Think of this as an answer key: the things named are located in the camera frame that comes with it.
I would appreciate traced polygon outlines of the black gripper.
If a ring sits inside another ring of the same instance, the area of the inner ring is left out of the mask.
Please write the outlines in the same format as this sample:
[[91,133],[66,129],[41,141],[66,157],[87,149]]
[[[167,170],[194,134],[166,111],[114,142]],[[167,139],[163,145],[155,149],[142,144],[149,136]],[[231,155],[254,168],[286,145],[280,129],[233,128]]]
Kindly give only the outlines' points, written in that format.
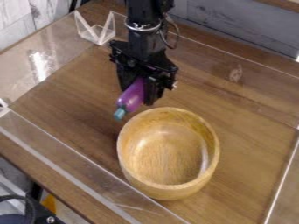
[[145,78],[145,105],[153,106],[165,90],[174,89],[179,67],[166,55],[167,32],[129,33],[129,41],[111,40],[110,60],[117,64],[117,76],[123,91]]

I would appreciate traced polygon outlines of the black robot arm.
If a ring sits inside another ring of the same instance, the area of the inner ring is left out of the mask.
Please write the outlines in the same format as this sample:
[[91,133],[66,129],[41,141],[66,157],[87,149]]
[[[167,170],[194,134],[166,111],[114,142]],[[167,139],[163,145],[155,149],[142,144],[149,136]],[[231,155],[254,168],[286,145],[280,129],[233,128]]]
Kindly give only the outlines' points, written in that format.
[[119,86],[126,91],[138,78],[145,80],[145,105],[151,106],[174,89],[179,67],[166,55],[177,45],[167,42],[174,0],[126,0],[127,41],[113,40],[110,60],[117,64]]

